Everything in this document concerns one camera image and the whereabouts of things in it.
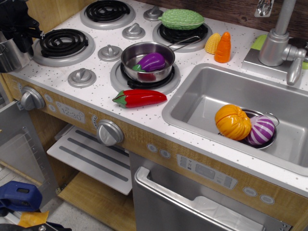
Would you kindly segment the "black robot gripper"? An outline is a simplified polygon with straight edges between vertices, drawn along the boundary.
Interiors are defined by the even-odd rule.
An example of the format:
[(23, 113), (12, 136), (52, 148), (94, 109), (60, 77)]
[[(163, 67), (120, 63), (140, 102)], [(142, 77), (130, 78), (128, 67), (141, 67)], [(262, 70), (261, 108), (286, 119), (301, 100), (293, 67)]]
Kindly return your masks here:
[(12, 39), (23, 53), (31, 50), (33, 38), (45, 37), (44, 32), (39, 28), (39, 22), (28, 15), (25, 0), (0, 2), (0, 30), (6, 39)]

